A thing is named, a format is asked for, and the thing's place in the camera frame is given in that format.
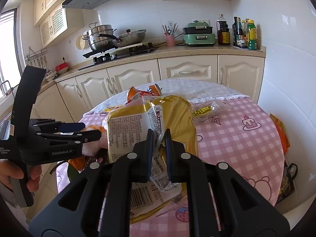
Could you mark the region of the person's left hand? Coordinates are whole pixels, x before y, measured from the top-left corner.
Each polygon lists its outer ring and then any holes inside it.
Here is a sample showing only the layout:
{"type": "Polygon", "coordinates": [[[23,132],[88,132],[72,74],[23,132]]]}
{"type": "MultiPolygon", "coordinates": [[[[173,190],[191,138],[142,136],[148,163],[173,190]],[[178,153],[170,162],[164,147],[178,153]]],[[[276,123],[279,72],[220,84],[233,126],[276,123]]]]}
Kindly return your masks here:
{"type": "MultiPolygon", "coordinates": [[[[14,163],[1,159],[1,183],[7,186],[9,189],[12,189],[10,177],[14,179],[23,179],[23,171],[14,163]]],[[[40,176],[42,174],[42,166],[37,165],[30,170],[29,180],[27,182],[27,188],[30,192],[37,192],[40,185],[40,176]]]]}

